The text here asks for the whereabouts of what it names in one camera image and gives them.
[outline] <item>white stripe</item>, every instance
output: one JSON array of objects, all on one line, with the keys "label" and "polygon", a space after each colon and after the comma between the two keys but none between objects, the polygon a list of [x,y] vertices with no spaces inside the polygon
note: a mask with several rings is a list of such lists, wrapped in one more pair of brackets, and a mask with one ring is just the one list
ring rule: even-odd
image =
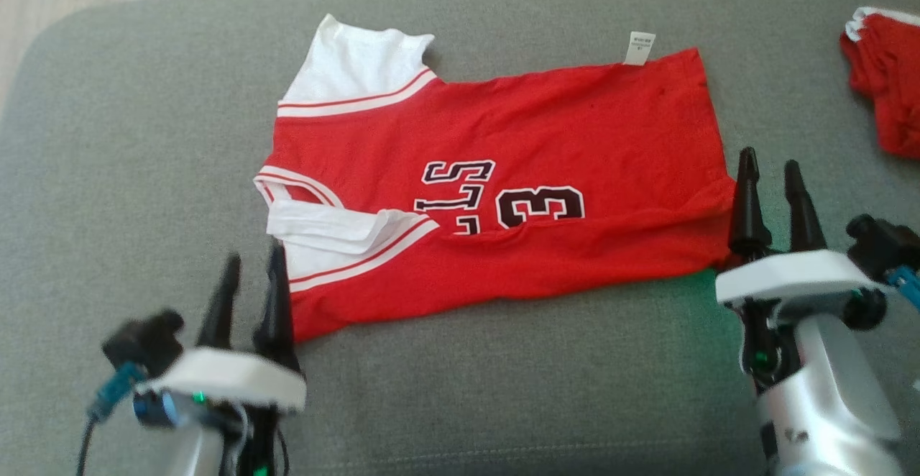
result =
[{"label": "white stripe", "polygon": [[408,97],[415,95],[418,90],[427,86],[432,80],[437,79],[437,75],[431,70],[424,73],[421,77],[411,83],[405,90],[394,93],[394,95],[378,96],[376,99],[361,100],[358,102],[345,102],[342,104],[333,104],[329,106],[313,106],[313,108],[297,108],[296,106],[285,106],[278,108],[278,116],[329,116],[342,115],[343,113],[354,113],[356,111],[366,111],[367,109],[377,109],[383,106],[389,106],[397,102],[402,102]]},{"label": "white stripe", "polygon": [[[300,181],[300,183],[288,181],[287,179],[271,178],[271,177],[267,177],[267,175],[262,175],[262,174],[281,175],[282,177],[285,177],[285,178],[290,178],[290,179],[295,179],[296,181]],[[341,199],[338,196],[336,196],[335,192],[333,192],[331,188],[326,187],[326,185],[323,185],[316,179],[308,178],[306,177],[306,175],[297,174],[296,172],[293,172],[293,171],[290,171],[284,168],[277,168],[277,167],[272,167],[271,165],[266,165],[265,167],[262,168],[262,170],[259,171],[259,174],[256,175],[255,180],[256,182],[262,181],[263,183],[280,183],[283,185],[294,185],[295,187],[306,188],[306,190],[312,192],[313,195],[318,197],[319,200],[323,202],[323,204],[328,204],[328,205],[335,206],[338,208],[344,208],[344,206],[342,205]]]},{"label": "white stripe", "polygon": [[265,200],[265,204],[272,206],[272,197],[269,195],[269,192],[265,190],[265,183],[259,181],[259,179],[253,179],[252,182],[256,184],[256,190],[262,194],[262,198]]},{"label": "white stripe", "polygon": [[329,273],[328,275],[318,276],[316,278],[311,278],[310,280],[304,280],[303,282],[292,283],[292,285],[290,285],[290,292],[296,293],[300,292],[300,290],[308,290],[318,285],[338,282],[338,280],[345,280],[354,276],[358,276],[362,273],[367,273],[369,270],[372,270],[375,267],[384,265],[388,260],[393,259],[398,254],[405,251],[405,249],[412,246],[412,244],[416,243],[421,237],[430,234],[434,230],[437,230],[437,228],[438,224],[435,223],[435,221],[427,219],[424,224],[421,224],[418,228],[412,230],[412,233],[403,237],[400,242],[393,244],[393,246],[389,246],[389,244],[381,244],[381,247],[379,247],[377,251],[367,255],[368,257],[372,257],[377,255],[378,251],[384,249],[385,247],[389,247],[389,249],[382,253],[382,255],[379,257],[359,264],[348,270],[341,270],[341,272]]},{"label": "white stripe", "polygon": [[878,7],[860,7],[853,13],[853,19],[848,21],[847,26],[845,26],[847,37],[849,37],[851,41],[855,42],[861,40],[860,30],[865,26],[863,21],[872,14],[881,14],[884,17],[890,17],[901,23],[913,24],[914,26],[920,27],[920,17],[917,15],[907,14],[901,11],[880,9]]},{"label": "white stripe", "polygon": [[290,192],[287,191],[285,185],[280,183],[266,183],[269,190],[272,191],[272,196],[275,200],[289,200],[290,201]]}]

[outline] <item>gray couch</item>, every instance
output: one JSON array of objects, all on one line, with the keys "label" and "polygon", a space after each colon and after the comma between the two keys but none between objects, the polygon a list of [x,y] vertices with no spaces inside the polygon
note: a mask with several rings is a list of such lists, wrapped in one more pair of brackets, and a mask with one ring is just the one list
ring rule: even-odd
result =
[{"label": "gray couch", "polygon": [[[699,47],[735,163],[757,148],[788,242],[781,166],[799,159],[831,247],[864,211],[920,227],[920,164],[884,155],[837,38],[855,7],[920,0],[155,0],[88,10],[27,53],[0,122],[4,474],[63,474],[111,368],[101,339],[174,306],[195,331],[228,250],[244,261],[234,343],[262,302],[265,208],[250,179],[275,102],[326,13],[431,32],[448,81]],[[352,326],[299,349],[308,411],[293,474],[753,474],[762,453],[713,274]],[[920,316],[896,300],[860,335],[920,473]],[[193,333],[186,332],[189,342]],[[169,434],[125,406],[88,474],[159,474]]]}]

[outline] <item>red stripe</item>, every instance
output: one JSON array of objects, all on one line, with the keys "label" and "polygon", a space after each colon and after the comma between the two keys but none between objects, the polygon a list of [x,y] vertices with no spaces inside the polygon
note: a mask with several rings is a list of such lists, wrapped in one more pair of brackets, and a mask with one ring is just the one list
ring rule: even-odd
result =
[{"label": "red stripe", "polygon": [[318,276],[325,276],[325,275],[332,274],[332,273],[343,272],[343,270],[349,270],[349,269],[351,269],[352,267],[357,267],[357,266],[360,266],[360,265],[362,265],[362,264],[364,264],[364,263],[366,263],[366,262],[370,262],[371,260],[377,259],[377,257],[381,256],[382,254],[384,254],[384,253],[386,253],[388,250],[390,250],[391,247],[394,247],[396,244],[401,243],[402,239],[404,239],[405,236],[407,236],[408,234],[412,233],[416,228],[418,228],[419,226],[422,226],[423,224],[427,223],[427,221],[430,221],[430,220],[431,220],[430,217],[426,217],[425,219],[423,219],[423,220],[421,220],[421,221],[418,221],[418,223],[414,224],[410,229],[405,230],[405,233],[404,233],[404,234],[401,234],[400,237],[398,237],[396,240],[394,240],[393,242],[391,242],[390,244],[388,244],[387,247],[385,247],[384,249],[382,249],[382,250],[380,250],[380,251],[377,251],[377,253],[374,253],[374,255],[368,257],[367,259],[361,260],[361,261],[359,261],[359,262],[355,262],[354,264],[351,264],[350,266],[339,267],[339,268],[336,269],[336,270],[328,270],[328,272],[315,273],[315,274],[311,274],[311,275],[309,275],[309,276],[305,276],[305,277],[302,277],[302,278],[296,278],[296,279],[291,280],[290,283],[305,282],[305,280],[310,280],[311,278],[316,278],[316,277],[318,277]]},{"label": "red stripe", "polygon": [[260,177],[266,177],[266,178],[283,179],[283,180],[285,180],[285,181],[290,181],[290,183],[294,183],[294,184],[296,184],[296,185],[307,185],[307,186],[308,186],[308,190],[312,191],[312,192],[313,192],[313,195],[315,195],[316,197],[318,197],[319,200],[323,202],[323,204],[326,204],[326,205],[328,205],[328,206],[335,206],[334,204],[332,204],[331,198],[326,197],[326,194],[324,194],[323,191],[320,191],[319,188],[316,188],[316,186],[314,186],[314,185],[312,185],[312,184],[310,184],[310,183],[308,183],[308,182],[306,182],[306,181],[303,181],[303,179],[286,178],[286,177],[283,177],[283,175],[269,174],[269,173],[265,173],[265,172],[259,172],[259,176],[260,176]]},{"label": "red stripe", "polygon": [[278,106],[279,108],[323,108],[323,106],[338,106],[341,104],[351,104],[352,102],[364,102],[365,100],[383,99],[385,96],[400,95],[400,93],[404,92],[405,90],[408,90],[410,86],[414,85],[414,83],[418,79],[421,79],[421,76],[423,76],[425,73],[428,73],[430,71],[431,71],[430,68],[426,68],[425,70],[422,70],[421,73],[415,76],[415,78],[412,79],[410,82],[408,82],[407,85],[401,87],[400,89],[397,89],[393,93],[383,93],[382,95],[365,96],[365,97],[362,97],[362,99],[336,100],[336,102],[322,102],[319,104],[279,104]]}]

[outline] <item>basketball jersey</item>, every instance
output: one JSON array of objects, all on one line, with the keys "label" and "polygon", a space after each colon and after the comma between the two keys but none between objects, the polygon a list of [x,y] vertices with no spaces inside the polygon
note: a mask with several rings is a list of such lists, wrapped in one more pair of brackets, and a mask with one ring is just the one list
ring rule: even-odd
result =
[{"label": "basketball jersey", "polygon": [[725,257],[734,182],[697,50],[457,83],[424,66],[431,40],[328,15],[280,100],[255,182],[298,341]]}]

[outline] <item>white tag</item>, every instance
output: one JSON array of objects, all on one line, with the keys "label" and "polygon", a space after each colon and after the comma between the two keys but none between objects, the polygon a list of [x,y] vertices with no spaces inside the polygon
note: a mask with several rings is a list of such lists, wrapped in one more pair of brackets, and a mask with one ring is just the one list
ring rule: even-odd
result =
[{"label": "white tag", "polygon": [[630,32],[630,47],[627,49],[627,60],[624,64],[642,66],[648,59],[651,44],[655,42],[655,35],[648,32]]}]

